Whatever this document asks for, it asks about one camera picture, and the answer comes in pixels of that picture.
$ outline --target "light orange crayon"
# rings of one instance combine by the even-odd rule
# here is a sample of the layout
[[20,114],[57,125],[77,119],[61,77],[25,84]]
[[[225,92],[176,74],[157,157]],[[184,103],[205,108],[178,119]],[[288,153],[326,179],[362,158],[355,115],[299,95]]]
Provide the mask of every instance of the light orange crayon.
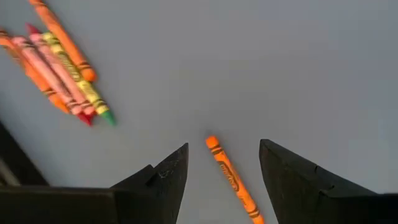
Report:
[[96,74],[93,68],[80,53],[72,39],[68,36],[55,14],[42,0],[29,0],[29,2],[34,6],[37,14],[47,26],[47,29],[50,30],[58,40],[60,40],[63,48],[66,50],[72,62],[79,69],[83,78],[89,82],[93,82],[96,79]]
[[234,189],[236,196],[241,200],[244,209],[248,213],[249,217],[255,224],[264,224],[265,220],[260,214],[256,203],[251,198],[248,190],[243,185],[241,178],[233,167],[231,161],[226,156],[224,149],[220,146],[216,136],[210,136],[206,139],[206,145],[210,149],[214,156],[214,159],[220,165],[225,177],[228,179],[232,188]]
[[77,87],[75,81],[69,75],[65,67],[59,61],[57,56],[51,51],[50,47],[47,45],[46,41],[43,40],[42,34],[34,26],[27,24],[27,29],[29,31],[30,40],[37,46],[38,50],[46,61],[48,61],[51,68],[58,74],[60,79],[64,82],[65,86],[69,89],[72,97],[76,100],[78,104],[81,105],[83,112],[89,116],[94,117],[96,115],[94,106],[86,100],[83,93]]
[[10,56],[25,70],[25,74],[35,83],[37,88],[54,104],[55,107],[65,113],[69,113],[58,94],[50,87],[41,74],[23,56],[18,47],[12,43],[7,32],[0,28],[0,45],[2,45]]
[[76,115],[81,121],[91,126],[90,119],[85,116],[81,106],[73,99],[69,90],[61,82],[57,74],[55,74],[51,68],[40,58],[36,52],[35,47],[22,36],[17,36],[11,39],[22,51],[22,54],[32,63],[32,65],[39,71],[43,77],[47,80],[51,88],[55,90],[62,101],[65,103],[67,108],[72,114]]

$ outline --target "black object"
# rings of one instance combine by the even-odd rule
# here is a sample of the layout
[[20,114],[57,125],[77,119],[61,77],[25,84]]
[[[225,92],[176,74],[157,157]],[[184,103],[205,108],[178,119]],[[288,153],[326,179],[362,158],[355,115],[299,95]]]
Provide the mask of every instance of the black object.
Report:
[[110,189],[0,187],[0,223],[176,223],[188,169],[188,144]]
[[48,185],[42,174],[1,123],[0,139],[2,142],[0,159],[6,163],[21,185]]
[[398,223],[398,195],[377,194],[268,140],[264,183],[279,224]]

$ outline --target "gray surface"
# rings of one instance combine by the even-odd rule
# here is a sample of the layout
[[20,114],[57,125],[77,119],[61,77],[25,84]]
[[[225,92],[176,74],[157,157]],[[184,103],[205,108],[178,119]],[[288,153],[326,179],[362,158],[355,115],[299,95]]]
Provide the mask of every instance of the gray surface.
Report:
[[[398,191],[396,1],[49,1],[118,118],[53,109],[0,51],[0,119],[53,185],[109,187],[190,143],[178,223],[250,223],[205,147],[218,134],[269,223],[269,138],[377,192]],[[44,28],[25,0],[0,26]]]

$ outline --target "pink crayon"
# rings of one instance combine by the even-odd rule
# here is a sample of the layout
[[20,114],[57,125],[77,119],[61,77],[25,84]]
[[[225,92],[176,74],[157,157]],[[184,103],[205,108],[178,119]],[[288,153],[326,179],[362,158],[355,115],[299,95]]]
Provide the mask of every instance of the pink crayon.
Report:
[[11,41],[21,49],[22,54],[48,81],[50,87],[59,94],[61,100],[71,111],[71,113],[76,115],[84,123],[91,126],[91,121],[85,116],[81,106],[76,102],[75,99],[73,99],[68,89],[58,78],[57,74],[55,74],[51,68],[40,58],[35,47],[25,37],[22,36],[16,36],[12,38]]
[[47,45],[46,41],[43,40],[42,34],[38,29],[30,24],[26,24],[27,29],[29,31],[29,38],[36,45],[39,52],[42,53],[44,58],[48,61],[51,68],[58,74],[59,78],[64,82],[65,86],[69,89],[72,97],[76,100],[76,102],[81,105],[83,112],[88,117],[94,117],[96,115],[94,106],[86,100],[83,93],[77,87],[75,81],[73,81],[72,77],[69,75],[65,67],[59,61],[57,56],[51,51],[50,47]]

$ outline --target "table surface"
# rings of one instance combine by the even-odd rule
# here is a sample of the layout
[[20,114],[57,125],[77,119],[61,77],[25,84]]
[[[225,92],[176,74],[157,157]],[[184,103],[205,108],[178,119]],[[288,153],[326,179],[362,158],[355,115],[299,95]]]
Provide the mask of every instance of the table surface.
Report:
[[[178,223],[250,223],[205,146],[217,134],[269,223],[271,139],[377,192],[398,191],[398,4],[373,0],[47,1],[118,125],[53,108],[0,51],[0,119],[52,185],[109,187],[190,144]],[[0,26],[45,27],[27,0]]]

